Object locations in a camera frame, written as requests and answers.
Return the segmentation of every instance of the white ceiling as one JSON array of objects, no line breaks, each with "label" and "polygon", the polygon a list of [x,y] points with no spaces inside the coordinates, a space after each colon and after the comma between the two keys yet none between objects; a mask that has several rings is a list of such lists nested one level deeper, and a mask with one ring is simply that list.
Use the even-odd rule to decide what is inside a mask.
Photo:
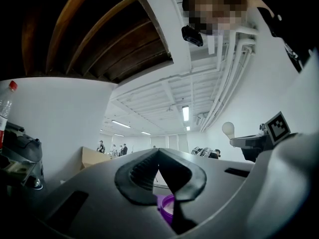
[{"label": "white ceiling", "polygon": [[[202,47],[190,43],[186,46],[189,49],[186,48],[185,57],[189,56],[187,53],[190,54],[191,68],[185,68],[185,63],[182,65],[178,60],[179,57],[174,56],[173,51],[176,47],[173,46],[173,43],[170,44],[171,40],[168,40],[168,35],[172,30],[170,33],[167,32],[167,22],[171,21],[163,17],[166,14],[175,13],[175,17],[183,20],[183,22],[175,22],[169,26],[169,29],[176,28],[179,34],[176,38],[180,41],[182,39],[180,25],[188,23],[186,18],[182,18],[181,3],[179,3],[182,0],[170,0],[172,1],[170,13],[167,13],[167,10],[165,13],[163,10],[157,10],[158,4],[165,0],[148,1],[159,20],[168,47],[172,51],[174,65],[149,73],[148,79],[144,82],[145,78],[140,77],[125,86],[119,86],[114,91],[116,94],[112,94],[105,113],[102,124],[105,134],[142,136],[144,134],[141,131],[145,131],[152,135],[168,135],[186,132],[186,126],[190,126],[191,131],[199,130],[199,126],[196,125],[197,115],[209,112],[219,89],[224,67],[222,64],[220,70],[217,71],[216,53],[208,54],[206,36],[202,35],[204,42]],[[228,40],[228,36],[223,37],[222,60],[226,54]],[[185,43],[182,42],[181,50],[185,47]],[[181,108],[187,105],[190,108],[190,120],[183,122]],[[130,125],[131,128],[117,125],[111,120]]]}]

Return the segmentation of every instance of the ceiling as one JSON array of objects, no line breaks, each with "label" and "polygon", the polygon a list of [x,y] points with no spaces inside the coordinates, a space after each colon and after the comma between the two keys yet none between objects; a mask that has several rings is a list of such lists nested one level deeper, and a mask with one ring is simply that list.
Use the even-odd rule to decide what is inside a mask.
[{"label": "ceiling", "polygon": [[0,80],[58,76],[120,83],[171,60],[147,0],[5,2]]},{"label": "ceiling", "polygon": [[[177,5],[175,9],[179,17],[182,18],[182,0],[173,1]],[[181,24],[188,24],[187,18],[182,20]],[[211,109],[224,71],[223,66],[219,70],[216,68],[217,54],[208,53],[207,37],[202,37],[202,47],[188,44],[191,57],[191,69],[188,72],[157,77],[151,83],[113,97],[108,104],[101,133],[143,136],[141,132],[144,131],[151,135],[169,135],[185,133],[187,126],[190,126],[191,131],[198,131],[200,120],[197,117],[207,115]],[[227,35],[223,36],[222,60],[227,52],[228,39]],[[183,106],[189,106],[189,121],[183,121]],[[131,128],[115,124],[112,120]]]}]

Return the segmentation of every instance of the fluorescent light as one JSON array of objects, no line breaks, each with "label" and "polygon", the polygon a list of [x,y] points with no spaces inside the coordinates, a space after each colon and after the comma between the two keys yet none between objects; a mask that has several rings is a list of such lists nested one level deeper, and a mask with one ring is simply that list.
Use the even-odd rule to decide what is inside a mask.
[{"label": "fluorescent light", "polygon": [[184,121],[189,121],[189,107],[183,106],[181,109],[183,110]]},{"label": "fluorescent light", "polygon": [[122,123],[119,123],[115,120],[112,120],[112,122],[116,123],[116,124],[119,124],[119,125],[122,125],[122,126],[125,126],[125,127],[128,127],[128,128],[131,128],[129,125],[125,125],[125,124],[122,124]]}]

